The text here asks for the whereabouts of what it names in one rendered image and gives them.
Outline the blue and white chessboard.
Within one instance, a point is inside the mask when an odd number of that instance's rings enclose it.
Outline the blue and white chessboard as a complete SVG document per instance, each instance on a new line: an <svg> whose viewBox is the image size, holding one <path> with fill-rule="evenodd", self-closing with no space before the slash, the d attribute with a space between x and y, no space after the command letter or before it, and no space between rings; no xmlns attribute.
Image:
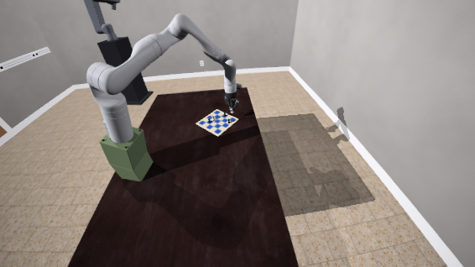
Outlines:
<svg viewBox="0 0 475 267"><path fill-rule="evenodd" d="M214 116L215 120L212 120L212 115ZM210 123L208 123L208 118L211 121ZM230 123L228 123L228 119L230 119ZM196 125L219 137L238 120L238 118L235 118L234 116L231 116L227 113L226 117L224 117L224 112L217 109L196 123Z"/></svg>

